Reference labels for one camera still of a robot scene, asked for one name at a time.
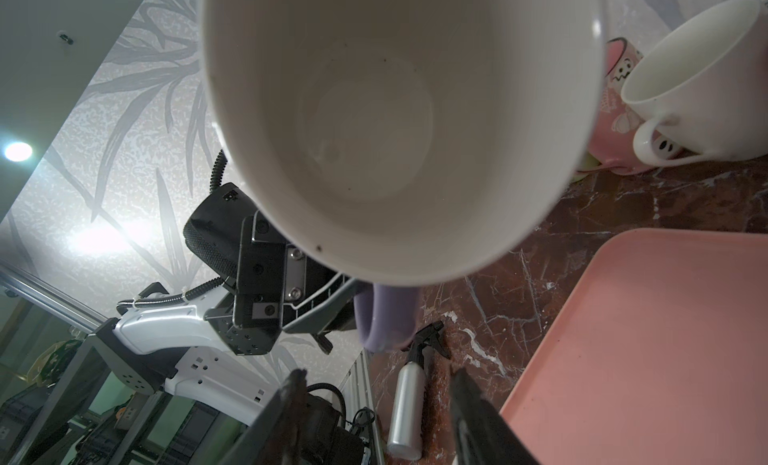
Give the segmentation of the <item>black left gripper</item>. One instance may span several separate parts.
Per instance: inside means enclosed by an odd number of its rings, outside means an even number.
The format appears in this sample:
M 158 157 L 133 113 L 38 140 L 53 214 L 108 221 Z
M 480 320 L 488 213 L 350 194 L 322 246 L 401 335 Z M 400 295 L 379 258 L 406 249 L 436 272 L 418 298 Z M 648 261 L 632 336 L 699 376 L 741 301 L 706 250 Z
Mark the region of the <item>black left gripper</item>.
M 331 332 L 356 328 L 362 284 L 309 257 L 261 214 L 242 224 L 232 316 L 222 339 L 241 356 L 270 353 L 283 334 L 307 334 L 325 354 Z

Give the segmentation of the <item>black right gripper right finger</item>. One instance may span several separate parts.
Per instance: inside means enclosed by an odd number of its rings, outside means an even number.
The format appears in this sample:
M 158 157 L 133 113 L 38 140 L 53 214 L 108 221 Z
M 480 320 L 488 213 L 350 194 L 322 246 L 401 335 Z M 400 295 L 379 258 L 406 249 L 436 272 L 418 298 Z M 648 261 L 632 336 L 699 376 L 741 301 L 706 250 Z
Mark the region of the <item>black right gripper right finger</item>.
M 464 368 L 452 373 L 449 393 L 458 464 L 538 464 Z

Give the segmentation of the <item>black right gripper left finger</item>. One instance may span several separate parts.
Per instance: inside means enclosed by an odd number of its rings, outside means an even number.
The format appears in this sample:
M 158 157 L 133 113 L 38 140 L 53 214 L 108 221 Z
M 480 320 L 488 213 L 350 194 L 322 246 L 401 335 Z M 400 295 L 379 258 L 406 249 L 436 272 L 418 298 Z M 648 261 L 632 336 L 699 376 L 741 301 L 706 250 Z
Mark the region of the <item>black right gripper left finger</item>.
M 307 371 L 296 369 L 219 464 L 300 464 Z

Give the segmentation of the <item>purple mug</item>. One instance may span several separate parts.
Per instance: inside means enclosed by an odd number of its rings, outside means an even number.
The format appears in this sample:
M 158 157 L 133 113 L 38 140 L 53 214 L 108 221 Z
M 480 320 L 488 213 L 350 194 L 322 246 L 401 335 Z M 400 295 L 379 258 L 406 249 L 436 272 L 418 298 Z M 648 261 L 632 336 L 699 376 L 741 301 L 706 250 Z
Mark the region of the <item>purple mug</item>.
M 603 88 L 604 0 L 199 0 L 201 73 L 245 192 L 370 283 L 371 352 L 422 287 L 522 242 L 569 185 Z

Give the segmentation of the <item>pink mug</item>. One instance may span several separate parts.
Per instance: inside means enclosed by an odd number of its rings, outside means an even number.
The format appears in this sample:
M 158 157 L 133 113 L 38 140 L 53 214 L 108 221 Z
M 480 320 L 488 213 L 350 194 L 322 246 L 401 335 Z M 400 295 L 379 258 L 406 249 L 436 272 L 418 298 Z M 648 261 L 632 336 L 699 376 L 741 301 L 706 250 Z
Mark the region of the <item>pink mug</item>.
M 633 148 L 635 132 L 644 120 L 621 98 L 624 84 L 642 58 L 643 55 L 623 37 L 607 43 L 605 85 L 587 147 L 587 152 L 601 163 L 593 173 L 610 171 L 628 176 L 653 169 L 636 157 Z

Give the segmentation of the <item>white mug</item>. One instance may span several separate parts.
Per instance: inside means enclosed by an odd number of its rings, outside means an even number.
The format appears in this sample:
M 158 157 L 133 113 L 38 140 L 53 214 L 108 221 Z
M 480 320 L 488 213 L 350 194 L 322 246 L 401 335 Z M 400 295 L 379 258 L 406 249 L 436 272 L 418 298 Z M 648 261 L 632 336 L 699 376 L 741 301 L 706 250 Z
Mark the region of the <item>white mug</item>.
M 639 161 L 675 167 L 767 153 L 767 7 L 728 0 L 657 44 L 622 88 Z

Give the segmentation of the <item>light green mug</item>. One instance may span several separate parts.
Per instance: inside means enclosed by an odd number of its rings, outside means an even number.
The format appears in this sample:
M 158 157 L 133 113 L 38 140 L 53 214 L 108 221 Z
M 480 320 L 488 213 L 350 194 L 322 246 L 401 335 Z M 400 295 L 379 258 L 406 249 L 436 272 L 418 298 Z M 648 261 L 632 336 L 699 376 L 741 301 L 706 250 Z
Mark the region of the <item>light green mug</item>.
M 601 163 L 593 157 L 590 153 L 585 152 L 583 158 L 577 167 L 576 173 L 573 175 L 571 182 L 577 183 L 586 178 L 590 173 L 593 173 L 599 168 Z

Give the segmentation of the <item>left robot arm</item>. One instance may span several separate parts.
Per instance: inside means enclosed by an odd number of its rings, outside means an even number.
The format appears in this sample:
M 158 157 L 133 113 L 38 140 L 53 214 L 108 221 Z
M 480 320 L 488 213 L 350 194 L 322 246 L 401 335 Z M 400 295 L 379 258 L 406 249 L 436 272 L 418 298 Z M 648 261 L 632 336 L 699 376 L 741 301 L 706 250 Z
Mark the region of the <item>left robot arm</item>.
M 354 325 L 362 284 L 290 243 L 214 162 L 209 193 L 187 221 L 187 248 L 215 272 L 172 295 L 154 283 L 118 304 L 96 333 L 113 372 L 141 394 L 164 391 L 253 423 L 275 386 L 243 363 L 269 354 L 282 334 L 307 334 L 329 353 L 328 334 Z

